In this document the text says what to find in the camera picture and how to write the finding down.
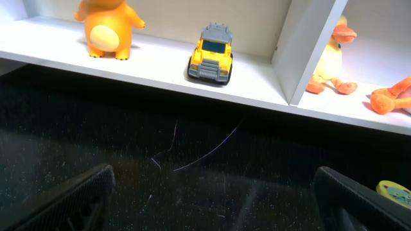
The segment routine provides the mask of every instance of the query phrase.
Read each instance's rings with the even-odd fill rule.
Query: toy car
[[[232,33],[228,26],[210,23],[203,30],[197,48],[188,62],[188,76],[227,85],[232,71],[231,41]]]

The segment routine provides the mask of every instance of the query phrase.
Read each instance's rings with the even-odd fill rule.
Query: shelf
[[[380,88],[383,87],[358,83],[358,90],[349,96],[337,94],[329,87],[319,95],[305,92],[298,108],[315,111],[313,116],[321,119],[411,135],[410,114],[395,109],[389,114],[379,115],[372,110],[369,97]]]
[[[81,23],[34,17],[0,31],[2,58],[271,110],[288,108],[269,59],[234,53],[230,84],[219,86],[187,79],[194,44],[134,34],[130,59],[120,61],[91,58]]]

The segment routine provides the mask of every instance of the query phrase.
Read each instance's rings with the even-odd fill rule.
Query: white vertical panel
[[[24,0],[30,16],[74,20],[81,0]],[[136,33],[195,44],[210,22],[234,34],[234,51],[272,58],[291,0],[127,0],[146,29]]]
[[[393,86],[411,75],[411,0],[349,0],[358,37],[342,46],[343,80]]]
[[[272,63],[287,102],[297,105],[347,0],[293,0]]]
[[[0,58],[0,76],[26,65],[24,62]]]
[[[22,0],[0,0],[0,24],[27,18]]]

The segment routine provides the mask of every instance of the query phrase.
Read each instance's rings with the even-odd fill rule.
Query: orange toy figure
[[[347,19],[341,16],[308,83],[306,89],[308,92],[320,94],[326,88],[324,84],[328,81],[331,81],[341,94],[351,94],[357,89],[356,83],[343,83],[339,78],[342,73],[340,44],[352,42],[356,36],[357,34],[351,28],[348,28]]]
[[[386,89],[378,89],[371,94],[371,107],[378,114],[384,115],[395,108],[411,108],[411,97],[399,98],[401,93],[411,91],[411,76]]]
[[[143,29],[145,22],[125,0],[82,0],[74,15],[85,20],[85,36],[91,57],[115,52],[118,60],[130,58],[132,26]]]

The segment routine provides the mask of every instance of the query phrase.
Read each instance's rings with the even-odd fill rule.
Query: toy truck front bumper
[[[194,78],[207,78],[218,82],[229,81],[229,73],[221,74],[221,68],[217,61],[203,60],[198,69],[190,67],[188,74]]]

